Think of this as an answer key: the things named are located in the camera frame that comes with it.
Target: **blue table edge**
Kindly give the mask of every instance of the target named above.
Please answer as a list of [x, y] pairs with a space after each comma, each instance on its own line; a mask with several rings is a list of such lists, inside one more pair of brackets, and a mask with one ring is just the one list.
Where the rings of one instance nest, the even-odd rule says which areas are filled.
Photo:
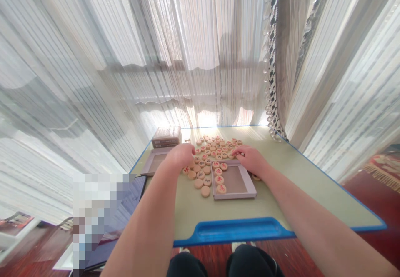
[[[266, 126], [266, 125], [243, 125], [243, 126], [221, 126], [221, 127], [201, 127], [201, 129], [206, 128], [225, 128], [225, 127], [249, 127], [249, 126]], [[328, 174], [322, 171], [316, 164], [309, 160], [303, 153], [301, 153], [296, 147], [294, 147], [290, 142], [286, 141], [290, 146], [292, 146], [297, 152], [299, 152], [306, 160], [308, 160], [312, 165], [317, 167], [325, 176], [330, 178], [334, 183], [336, 183], [342, 190], [344, 190], [348, 195], [350, 195], [354, 200], [356, 200], [360, 205], [362, 205], [366, 210], [373, 214], [380, 222], [380, 225], [373, 226], [358, 226], [351, 227], [355, 232], [368, 232], [368, 231], [378, 231], [387, 229], [386, 223], [377, 216], [372, 210], [365, 206], [360, 200], [349, 193], [342, 185], [336, 182]], [[140, 157], [137, 159], [133, 165], [129, 174], [132, 173], [136, 167], [139, 160], [142, 158], [143, 154], [147, 150], [151, 143], [151, 140], [147, 144], [146, 148], [143, 150]], [[259, 240], [277, 240], [284, 238], [293, 238], [296, 234], [293, 231], [289, 231], [284, 228], [278, 220], [273, 217], [260, 217], [260, 218], [250, 218], [250, 219], [238, 219], [238, 220], [221, 220], [221, 221], [207, 221], [199, 222], [191, 237], [185, 240], [175, 240], [174, 247], [183, 246], [194, 246], [194, 245], [209, 245], [209, 244], [222, 244], [227, 242], [242, 242], [242, 241], [259, 241]]]

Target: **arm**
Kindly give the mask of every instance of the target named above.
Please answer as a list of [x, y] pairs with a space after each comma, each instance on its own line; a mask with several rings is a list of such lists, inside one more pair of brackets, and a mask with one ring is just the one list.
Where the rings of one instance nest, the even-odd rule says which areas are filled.
[[269, 165], [257, 149], [243, 146], [233, 154], [266, 183], [325, 276], [400, 276], [390, 262], [346, 224]]
[[115, 245], [102, 277], [167, 274], [174, 242], [178, 175], [194, 153], [191, 144], [180, 144], [168, 153]]

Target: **person's right hand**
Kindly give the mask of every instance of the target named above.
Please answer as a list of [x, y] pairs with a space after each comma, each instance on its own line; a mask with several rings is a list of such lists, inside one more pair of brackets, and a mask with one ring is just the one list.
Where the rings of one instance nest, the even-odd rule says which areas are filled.
[[247, 171], [252, 172], [260, 178], [265, 176], [269, 170], [268, 162], [256, 148], [247, 145], [236, 146], [232, 154], [236, 155], [236, 158]]
[[195, 154], [195, 147], [192, 144], [179, 144], [168, 152], [167, 159], [173, 163], [174, 166], [182, 169], [193, 161], [193, 155]]

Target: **striped curtain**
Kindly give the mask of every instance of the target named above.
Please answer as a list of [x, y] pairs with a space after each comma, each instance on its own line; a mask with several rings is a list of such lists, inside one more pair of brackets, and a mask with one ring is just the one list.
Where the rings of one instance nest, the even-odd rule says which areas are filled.
[[0, 206], [58, 224], [159, 126], [266, 122], [270, 2], [0, 0]]
[[400, 139], [399, 2], [312, 0], [299, 57], [286, 63], [285, 132], [338, 181]]

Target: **black pants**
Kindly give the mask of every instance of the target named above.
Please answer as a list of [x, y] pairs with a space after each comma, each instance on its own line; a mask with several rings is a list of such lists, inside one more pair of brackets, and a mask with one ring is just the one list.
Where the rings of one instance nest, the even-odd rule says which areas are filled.
[[[179, 253], [170, 261], [167, 277], [207, 277], [204, 265], [187, 252]], [[275, 260], [257, 247], [240, 245], [226, 264], [228, 277], [283, 277]]]

